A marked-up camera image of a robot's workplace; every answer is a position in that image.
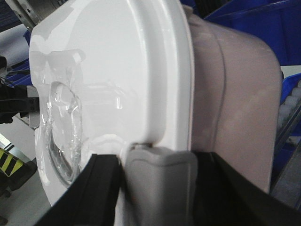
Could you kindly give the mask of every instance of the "hazard stripe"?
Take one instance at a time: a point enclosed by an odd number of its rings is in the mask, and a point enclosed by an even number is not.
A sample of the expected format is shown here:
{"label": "hazard stripe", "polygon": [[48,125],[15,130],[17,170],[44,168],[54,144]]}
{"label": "hazard stripe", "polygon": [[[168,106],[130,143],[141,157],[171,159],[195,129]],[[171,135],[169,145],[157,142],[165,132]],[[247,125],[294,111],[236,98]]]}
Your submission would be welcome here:
{"label": "hazard stripe", "polygon": [[7,158],[8,158],[8,154],[3,153],[2,156],[1,156],[1,159],[0,159],[0,168],[3,167],[3,165],[4,165]]}
{"label": "hazard stripe", "polygon": [[17,160],[12,158],[10,163],[8,164],[8,168],[5,170],[6,175],[10,176],[16,163],[17,163]]}
{"label": "hazard stripe", "polygon": [[2,171],[5,172],[6,169],[8,168],[8,165],[10,164],[10,161],[13,159],[13,155],[9,154],[7,159],[5,160],[3,166],[1,167]]}
{"label": "hazard stripe", "polygon": [[0,148],[0,170],[3,171],[8,177],[13,175],[23,165],[24,162]]}
{"label": "hazard stripe", "polygon": [[4,152],[5,151],[2,148],[0,148],[0,159],[1,159],[2,155],[4,154]]}

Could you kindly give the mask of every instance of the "glossy white surface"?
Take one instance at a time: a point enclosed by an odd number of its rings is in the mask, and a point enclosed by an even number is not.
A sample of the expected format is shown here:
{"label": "glossy white surface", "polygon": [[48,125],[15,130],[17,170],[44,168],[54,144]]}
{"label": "glossy white surface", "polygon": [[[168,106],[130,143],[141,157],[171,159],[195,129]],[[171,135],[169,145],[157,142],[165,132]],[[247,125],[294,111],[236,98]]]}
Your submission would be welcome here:
{"label": "glossy white surface", "polygon": [[79,100],[81,168],[92,153],[124,162],[135,144],[189,149],[193,53],[178,1],[70,0],[33,29],[30,64],[40,97],[37,163],[51,204],[66,188],[49,160],[49,128],[68,162],[76,138],[70,100],[55,91],[49,101],[54,82]]}

